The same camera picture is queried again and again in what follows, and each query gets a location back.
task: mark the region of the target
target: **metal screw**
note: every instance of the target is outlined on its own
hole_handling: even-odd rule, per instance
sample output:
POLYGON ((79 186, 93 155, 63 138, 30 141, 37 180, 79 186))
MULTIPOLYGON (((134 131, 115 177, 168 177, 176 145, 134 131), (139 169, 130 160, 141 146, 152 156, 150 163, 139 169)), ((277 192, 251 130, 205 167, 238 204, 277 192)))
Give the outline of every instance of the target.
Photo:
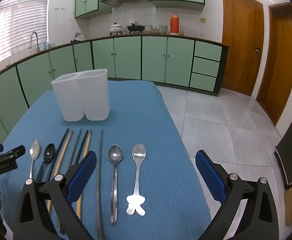
POLYGON ((32 183, 32 179, 27 179, 27 180, 26 180, 26 184, 27 184, 27 185, 30 185, 31 183, 32 183))
POLYGON ((267 179, 265 179, 265 178, 260 178, 259 179, 263 184, 266 184, 267 183, 267 179))
POLYGON ((55 176, 55 180, 56 181, 61 181, 62 179, 63 179, 63 175, 62 174, 57 174, 56 176, 55 176))
POLYGON ((238 176, 237 176, 235 173, 230 174, 229 177, 230 177, 232 180, 237 180, 237 179, 238 179, 238 176))

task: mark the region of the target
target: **brown door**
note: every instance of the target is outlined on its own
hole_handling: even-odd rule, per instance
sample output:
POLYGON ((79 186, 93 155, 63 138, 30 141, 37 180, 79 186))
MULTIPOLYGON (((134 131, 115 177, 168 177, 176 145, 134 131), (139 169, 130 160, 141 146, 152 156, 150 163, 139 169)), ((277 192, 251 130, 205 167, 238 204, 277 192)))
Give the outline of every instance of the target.
POLYGON ((292 88, 292 4, 271 6, 266 67, 257 101, 274 124, 292 88))
POLYGON ((229 46, 222 87, 251 96, 264 41, 263 5, 255 0, 223 0, 222 43, 229 46))

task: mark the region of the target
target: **green drawer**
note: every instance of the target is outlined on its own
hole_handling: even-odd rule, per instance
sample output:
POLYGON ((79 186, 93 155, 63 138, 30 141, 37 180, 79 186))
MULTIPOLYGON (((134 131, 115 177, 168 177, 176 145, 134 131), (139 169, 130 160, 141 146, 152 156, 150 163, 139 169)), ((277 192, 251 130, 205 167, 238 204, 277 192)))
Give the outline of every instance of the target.
POLYGON ((216 77, 218 68, 219 62, 194 57, 193 72, 216 77))
POLYGON ((222 47, 202 41, 196 41, 195 56, 219 61, 222 47))
POLYGON ((216 78, 192 73, 190 87, 207 91, 214 91, 215 81, 216 78))

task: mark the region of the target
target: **metal spoon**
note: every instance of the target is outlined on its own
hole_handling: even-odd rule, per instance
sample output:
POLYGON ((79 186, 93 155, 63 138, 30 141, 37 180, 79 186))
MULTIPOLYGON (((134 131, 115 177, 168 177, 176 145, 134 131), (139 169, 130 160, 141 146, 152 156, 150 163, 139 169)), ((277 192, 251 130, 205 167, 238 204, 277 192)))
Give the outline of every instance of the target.
POLYGON ((117 191, 117 166, 122 159, 122 151, 118 145, 113 145, 108 151, 108 158, 113 164, 113 186, 110 200, 110 221, 113 226, 117 223, 118 191, 117 191))
POLYGON ((145 215, 145 210, 140 206, 145 202, 145 197, 139 195, 139 169, 141 163, 146 158, 146 148, 142 144, 136 144, 132 149, 132 157, 136 163, 136 180, 134 194, 126 198, 128 201, 128 208, 126 213, 128 215, 134 214, 135 210, 141 216, 145 215))
POLYGON ((29 175, 30 179, 32 179, 33 163, 38 158, 40 154, 40 150, 41 150, 41 147, 40 147, 39 142, 37 140, 34 140, 30 148, 30 157, 32 158, 32 162, 30 166, 30 175, 29 175))
POLYGON ((44 170, 44 165, 46 163, 50 162, 54 158, 55 154, 56 154, 55 145, 53 143, 48 144, 46 149, 44 149, 44 160, 43 160, 43 162, 42 162, 42 164, 40 166, 36 182, 41 182, 42 173, 43 173, 43 170, 44 170))

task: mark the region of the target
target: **window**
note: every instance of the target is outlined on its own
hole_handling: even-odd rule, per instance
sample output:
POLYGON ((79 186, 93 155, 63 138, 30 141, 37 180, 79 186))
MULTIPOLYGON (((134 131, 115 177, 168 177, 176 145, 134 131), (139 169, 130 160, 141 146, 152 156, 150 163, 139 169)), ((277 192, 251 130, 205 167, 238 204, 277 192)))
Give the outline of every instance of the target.
POLYGON ((0 61, 27 49, 33 31, 39 43, 47 40, 47 4, 48 0, 1 0, 0 61))

